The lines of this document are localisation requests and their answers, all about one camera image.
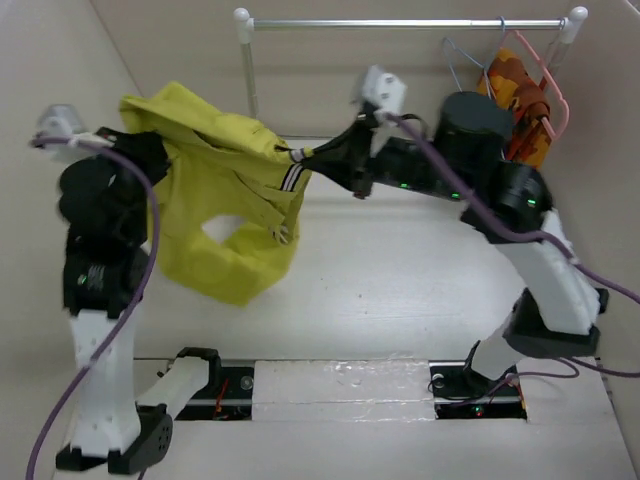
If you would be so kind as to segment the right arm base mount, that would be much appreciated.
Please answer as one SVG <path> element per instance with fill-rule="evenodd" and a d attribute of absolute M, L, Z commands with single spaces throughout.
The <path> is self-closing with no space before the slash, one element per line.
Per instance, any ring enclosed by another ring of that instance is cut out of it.
<path fill-rule="evenodd" d="M 434 360 L 428 365 L 427 389 L 437 420 L 527 419 L 523 394 L 515 381 L 508 381 L 517 373 L 515 367 L 500 380 L 476 383 L 465 373 L 462 360 Z"/>

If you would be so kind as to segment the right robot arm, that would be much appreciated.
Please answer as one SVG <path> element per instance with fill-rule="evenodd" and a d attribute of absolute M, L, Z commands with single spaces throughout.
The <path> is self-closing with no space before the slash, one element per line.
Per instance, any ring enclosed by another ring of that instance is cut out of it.
<path fill-rule="evenodd" d="M 514 125 L 511 111 L 486 95 L 456 92 L 444 100 L 432 140 L 392 137 L 371 155 L 377 124 L 365 104 L 341 135 L 292 158 L 358 198 L 383 184 L 459 200 L 461 191 L 433 166 L 432 157 L 470 189 L 461 222 L 511 262 L 525 287 L 503 324 L 471 348 L 462 369 L 465 387 L 486 393 L 524 358 L 593 355 L 600 338 L 596 320 L 606 311 L 609 293 L 570 263 L 573 250 L 540 172 L 503 159 Z"/>

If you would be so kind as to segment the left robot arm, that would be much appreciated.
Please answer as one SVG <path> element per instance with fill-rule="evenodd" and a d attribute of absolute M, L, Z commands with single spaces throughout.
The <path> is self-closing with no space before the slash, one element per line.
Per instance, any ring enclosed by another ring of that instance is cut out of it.
<path fill-rule="evenodd" d="M 170 160 L 154 132 L 104 127 L 88 144 L 59 180 L 68 224 L 62 297 L 82 378 L 76 427 L 56 467 L 139 477 L 166 456 L 178 414 L 197 393 L 216 394 L 223 373 L 216 350 L 186 347 L 147 392 L 135 393 L 134 312 L 159 247 L 151 193 Z"/>

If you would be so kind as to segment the yellow-green trousers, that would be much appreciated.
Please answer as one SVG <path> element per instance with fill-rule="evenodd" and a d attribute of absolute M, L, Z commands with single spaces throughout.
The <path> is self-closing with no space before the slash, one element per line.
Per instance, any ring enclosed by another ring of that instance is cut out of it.
<path fill-rule="evenodd" d="M 220 302 L 245 306 L 289 271 L 311 178 L 309 147 L 292 148 L 259 120 L 223 112 L 170 82 L 126 95 L 130 134 L 158 134 L 169 156 L 154 192 L 163 274 Z"/>

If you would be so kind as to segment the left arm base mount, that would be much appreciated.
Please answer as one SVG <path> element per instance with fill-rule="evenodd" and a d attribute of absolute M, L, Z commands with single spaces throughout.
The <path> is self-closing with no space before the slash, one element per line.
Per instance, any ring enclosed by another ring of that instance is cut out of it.
<path fill-rule="evenodd" d="M 255 364 L 222 364 L 217 389 L 198 391 L 177 415 L 177 421 L 248 421 L 252 419 Z"/>

